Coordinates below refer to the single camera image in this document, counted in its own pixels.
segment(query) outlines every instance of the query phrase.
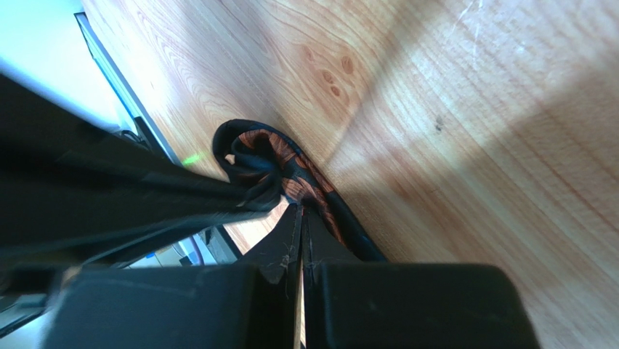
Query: green light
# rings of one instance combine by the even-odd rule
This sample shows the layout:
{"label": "green light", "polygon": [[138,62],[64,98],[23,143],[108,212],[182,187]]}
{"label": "green light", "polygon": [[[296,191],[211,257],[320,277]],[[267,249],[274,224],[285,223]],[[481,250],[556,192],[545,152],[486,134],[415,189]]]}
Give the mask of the green light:
{"label": "green light", "polygon": [[188,158],[186,158],[185,160],[182,161],[182,165],[183,166],[189,166],[191,164],[194,164],[195,162],[197,162],[198,160],[200,160],[202,158],[201,154],[194,154]]}

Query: wooden floor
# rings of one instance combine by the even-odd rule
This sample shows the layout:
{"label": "wooden floor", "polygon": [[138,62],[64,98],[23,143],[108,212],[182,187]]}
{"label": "wooden floor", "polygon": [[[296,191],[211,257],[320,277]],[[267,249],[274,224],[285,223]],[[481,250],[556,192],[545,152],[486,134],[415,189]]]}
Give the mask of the wooden floor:
{"label": "wooden floor", "polygon": [[223,121],[267,122],[391,260],[498,265],[545,348],[619,348],[614,1],[84,5],[195,171],[224,178]]}

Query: wood knot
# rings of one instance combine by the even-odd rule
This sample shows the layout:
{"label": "wood knot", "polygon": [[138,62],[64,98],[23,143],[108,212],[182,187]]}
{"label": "wood knot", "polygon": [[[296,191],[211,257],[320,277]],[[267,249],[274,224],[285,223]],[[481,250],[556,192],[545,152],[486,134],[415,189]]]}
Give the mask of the wood knot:
{"label": "wood knot", "polygon": [[309,60],[310,62],[314,62],[314,52],[312,51],[312,49],[307,46],[303,46],[303,52],[307,60]]}
{"label": "wood knot", "polygon": [[332,84],[334,79],[333,79],[333,74],[329,73],[328,71],[323,71],[323,78],[325,79],[325,81],[327,81],[327,83]]}
{"label": "wood knot", "polygon": [[343,56],[341,58],[341,67],[344,69],[346,74],[352,74],[355,70],[355,66],[352,63],[352,58],[348,56]]}

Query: white wall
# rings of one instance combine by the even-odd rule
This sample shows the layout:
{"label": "white wall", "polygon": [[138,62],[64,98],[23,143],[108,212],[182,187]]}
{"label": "white wall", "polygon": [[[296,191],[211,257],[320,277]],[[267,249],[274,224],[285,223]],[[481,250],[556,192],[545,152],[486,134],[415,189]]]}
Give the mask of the white wall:
{"label": "white wall", "polygon": [[126,115],[73,16],[80,0],[0,0],[0,72],[108,131]]}
{"label": "white wall", "polygon": [[49,320],[53,314],[46,313],[21,326],[15,332],[0,339],[1,349],[35,349],[41,347],[41,341]]}

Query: orange and black fabric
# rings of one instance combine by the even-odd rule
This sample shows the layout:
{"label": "orange and black fabric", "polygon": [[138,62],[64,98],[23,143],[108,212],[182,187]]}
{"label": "orange and black fabric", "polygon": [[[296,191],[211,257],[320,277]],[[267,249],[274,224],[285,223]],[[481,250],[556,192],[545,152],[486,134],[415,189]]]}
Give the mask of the orange and black fabric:
{"label": "orange and black fabric", "polygon": [[230,182],[248,188],[252,206],[279,195],[292,203],[314,205],[331,235],[355,256],[385,260],[342,197],[282,132],[255,121],[231,120],[215,133],[213,152]]}

